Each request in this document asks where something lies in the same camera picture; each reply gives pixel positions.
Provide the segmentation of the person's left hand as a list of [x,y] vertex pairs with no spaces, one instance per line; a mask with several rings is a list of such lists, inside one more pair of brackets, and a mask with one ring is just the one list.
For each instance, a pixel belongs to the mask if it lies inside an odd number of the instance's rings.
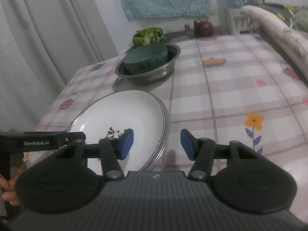
[[20,205],[19,199],[15,191],[15,184],[18,178],[19,176],[16,176],[9,181],[6,180],[2,175],[0,178],[1,188],[3,188],[5,191],[2,198],[4,201],[9,202],[10,205],[13,206]]

